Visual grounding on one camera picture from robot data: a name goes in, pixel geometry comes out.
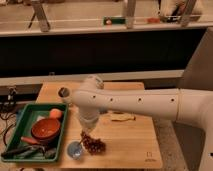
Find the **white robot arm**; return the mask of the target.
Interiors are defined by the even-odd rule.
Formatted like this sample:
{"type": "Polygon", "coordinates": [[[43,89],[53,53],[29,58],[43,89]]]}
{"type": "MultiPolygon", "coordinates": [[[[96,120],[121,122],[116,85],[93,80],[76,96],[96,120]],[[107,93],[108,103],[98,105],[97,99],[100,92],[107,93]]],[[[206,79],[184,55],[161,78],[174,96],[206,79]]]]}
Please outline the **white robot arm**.
{"type": "Polygon", "coordinates": [[[96,75],[88,76],[73,91],[79,121],[91,132],[100,110],[113,110],[163,118],[205,131],[199,171],[213,169],[213,91],[193,89],[105,90],[96,75]]]}

